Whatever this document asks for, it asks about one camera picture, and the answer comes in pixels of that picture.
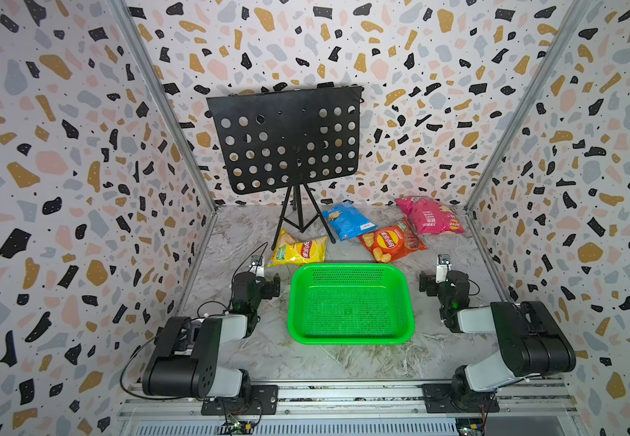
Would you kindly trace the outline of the yellow potato chips bag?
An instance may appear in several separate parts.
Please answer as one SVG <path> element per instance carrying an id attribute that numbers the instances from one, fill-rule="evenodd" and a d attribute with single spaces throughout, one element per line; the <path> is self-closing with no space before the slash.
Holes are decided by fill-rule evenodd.
<path id="1" fill-rule="evenodd" d="M 277 238 L 277 247 L 267 267 L 323 263 L 326 260 L 327 242 L 326 236 L 301 242 L 281 228 Z"/>

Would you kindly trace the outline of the red potato chips bag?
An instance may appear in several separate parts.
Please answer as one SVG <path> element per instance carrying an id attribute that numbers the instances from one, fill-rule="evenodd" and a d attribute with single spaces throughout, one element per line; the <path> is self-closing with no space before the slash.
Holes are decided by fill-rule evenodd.
<path id="1" fill-rule="evenodd" d="M 391 263 L 409 254 L 426 251 L 407 218 L 394 225 L 358 236 L 377 263 Z"/>

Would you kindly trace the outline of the blue potato chips bag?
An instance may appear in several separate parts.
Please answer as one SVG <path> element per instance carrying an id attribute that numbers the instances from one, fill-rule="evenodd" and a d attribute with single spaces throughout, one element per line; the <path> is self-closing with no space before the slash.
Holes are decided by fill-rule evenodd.
<path id="1" fill-rule="evenodd" d="M 340 241 L 346 241 L 378 230 L 378 227 L 369 221 L 350 201 L 324 211 L 323 216 Z"/>

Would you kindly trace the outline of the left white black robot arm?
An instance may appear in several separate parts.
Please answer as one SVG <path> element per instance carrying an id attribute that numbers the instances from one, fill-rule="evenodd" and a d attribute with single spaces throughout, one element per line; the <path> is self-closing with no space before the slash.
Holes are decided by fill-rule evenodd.
<path id="1" fill-rule="evenodd" d="M 254 272 L 239 272 L 231 283 L 231 301 L 220 314 L 171 317 L 154 341 L 142 374 L 143 393 L 247 401 L 251 395 L 249 373 L 221 367 L 220 347 L 250 337 L 260 321 L 260 304 L 279 296 L 278 274 L 270 281 Z"/>

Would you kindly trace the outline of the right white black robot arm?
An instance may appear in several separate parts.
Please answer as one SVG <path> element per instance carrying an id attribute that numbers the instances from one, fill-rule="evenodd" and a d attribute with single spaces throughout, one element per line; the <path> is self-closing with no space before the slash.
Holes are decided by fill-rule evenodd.
<path id="1" fill-rule="evenodd" d="M 540 301 L 470 305 L 470 280 L 464 272 L 438 265 L 419 275 L 419 290 L 438 298 L 440 319 L 454 334 L 492 334 L 498 351 L 479 363 L 461 366 L 451 381 L 456 401 L 478 397 L 531 376 L 572 372 L 576 351 Z"/>

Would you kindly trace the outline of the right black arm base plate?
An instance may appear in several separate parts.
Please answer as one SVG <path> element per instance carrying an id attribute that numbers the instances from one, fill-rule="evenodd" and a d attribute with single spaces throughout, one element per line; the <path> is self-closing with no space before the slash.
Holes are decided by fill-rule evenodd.
<path id="1" fill-rule="evenodd" d="M 474 392 L 452 383 L 426 383 L 421 386 L 427 413 L 499 412 L 493 392 Z"/>

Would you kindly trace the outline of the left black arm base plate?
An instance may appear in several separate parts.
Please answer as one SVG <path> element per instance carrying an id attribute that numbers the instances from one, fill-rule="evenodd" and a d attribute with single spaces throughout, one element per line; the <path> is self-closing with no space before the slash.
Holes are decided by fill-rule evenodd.
<path id="1" fill-rule="evenodd" d="M 257 384 L 242 387 L 236 397 L 215 397 L 205 401 L 202 416 L 275 415 L 278 407 L 279 387 L 276 384 Z"/>

